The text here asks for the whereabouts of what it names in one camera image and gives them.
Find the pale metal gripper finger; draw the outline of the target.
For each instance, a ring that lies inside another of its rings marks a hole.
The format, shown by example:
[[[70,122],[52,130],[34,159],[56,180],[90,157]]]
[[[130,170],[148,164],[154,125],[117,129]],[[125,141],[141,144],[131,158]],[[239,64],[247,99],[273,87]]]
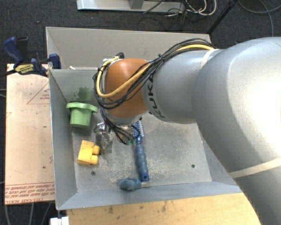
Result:
[[[105,124],[104,123],[98,123],[95,126],[95,135],[96,135],[96,145],[98,145],[101,149],[101,153],[105,152]]]
[[[105,154],[112,153],[112,145],[113,145],[113,131],[108,130],[105,133]]]

